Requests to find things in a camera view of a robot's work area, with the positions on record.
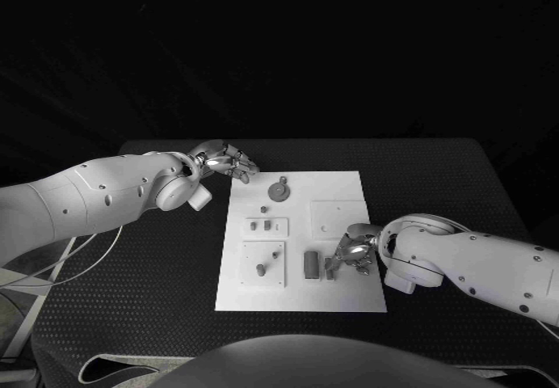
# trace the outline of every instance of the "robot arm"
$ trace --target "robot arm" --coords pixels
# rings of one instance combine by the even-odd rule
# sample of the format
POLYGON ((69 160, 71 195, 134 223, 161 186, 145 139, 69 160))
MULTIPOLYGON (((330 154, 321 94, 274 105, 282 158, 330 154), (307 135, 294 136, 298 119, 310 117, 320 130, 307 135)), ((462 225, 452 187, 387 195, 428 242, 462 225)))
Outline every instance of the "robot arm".
POLYGON ((400 217, 385 228, 354 224, 337 248, 337 264, 364 273, 370 251, 387 268, 385 283, 399 291, 438 287, 447 276, 471 297, 559 326, 559 252, 471 232, 428 214, 400 217))
POLYGON ((258 173, 222 140, 206 141, 189 154, 95 159, 36 182, 0 188, 0 266, 49 243, 115 229, 148 209, 173 210, 189 201, 200 210, 212 195, 199 181, 213 171, 243 183, 258 173))

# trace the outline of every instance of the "dark tabletop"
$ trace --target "dark tabletop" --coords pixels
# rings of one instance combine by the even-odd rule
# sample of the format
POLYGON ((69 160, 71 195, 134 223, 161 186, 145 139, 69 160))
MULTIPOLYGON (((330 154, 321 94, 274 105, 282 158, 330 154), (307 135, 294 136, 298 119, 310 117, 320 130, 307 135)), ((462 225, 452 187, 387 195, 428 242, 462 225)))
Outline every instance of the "dark tabletop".
MULTIPOLYGON (((200 142, 130 141, 119 153, 187 152, 200 142)), ((471 139, 229 142, 261 171, 359 171, 373 224, 431 213, 475 231, 530 241, 471 139)), ((418 286, 412 295, 383 286, 386 314, 216 312, 230 179, 215 174, 203 185, 213 195, 203 210, 150 210, 124 227, 105 261, 50 291, 33 333, 49 386, 76 386, 78 371, 99 353, 197 356, 235 341, 297 333, 366 340, 451 365, 527 365, 559 380, 550 356, 559 341, 536 321, 464 295, 447 279, 438 288, 418 286)), ((114 235, 98 236, 59 279, 91 265, 114 235)))

